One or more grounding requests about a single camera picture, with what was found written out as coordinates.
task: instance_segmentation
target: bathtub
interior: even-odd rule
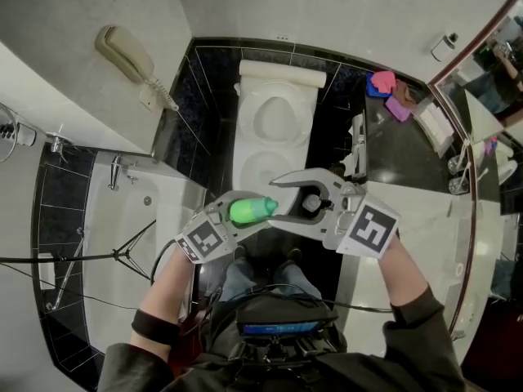
[[[120,172],[118,190],[110,190],[110,162],[113,154],[99,153],[92,170],[87,197],[84,233],[84,256],[110,254],[156,220],[136,243],[131,258],[150,274],[154,260],[167,241],[178,234],[203,204],[205,190],[176,171],[170,176],[155,174],[148,167],[129,167]],[[171,251],[161,260],[160,274]],[[149,280],[113,259],[83,262],[83,292],[103,301],[137,308],[150,287]],[[192,280],[180,317],[190,310]],[[116,342],[127,342],[131,335],[134,310],[116,308],[92,299],[85,299],[87,332],[93,347],[105,352]]]

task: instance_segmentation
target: wall outlet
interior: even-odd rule
[[[281,42],[296,42],[296,35],[291,33],[272,33],[272,38],[276,41]]]
[[[138,100],[150,111],[161,110],[162,102],[158,92],[149,84],[142,84]]]

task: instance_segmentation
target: blue screen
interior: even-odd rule
[[[314,331],[317,322],[312,323],[280,323],[274,325],[244,325],[247,336],[277,336],[284,334],[304,334]]]

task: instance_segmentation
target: wrist strap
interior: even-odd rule
[[[180,328],[175,323],[138,310],[131,324],[132,329],[141,336],[160,344],[174,346],[178,343]]]

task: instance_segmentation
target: black sticker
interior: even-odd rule
[[[349,236],[379,253],[394,229],[395,223],[396,219],[365,205]]]
[[[189,240],[198,249],[202,257],[208,256],[221,245],[220,236],[208,221],[205,221],[191,232],[189,234]]]
[[[191,261],[199,260],[198,256],[196,256],[196,254],[194,254],[192,248],[183,238],[180,238],[178,240],[178,245],[185,252],[185,254],[189,257],[189,260],[191,260]]]

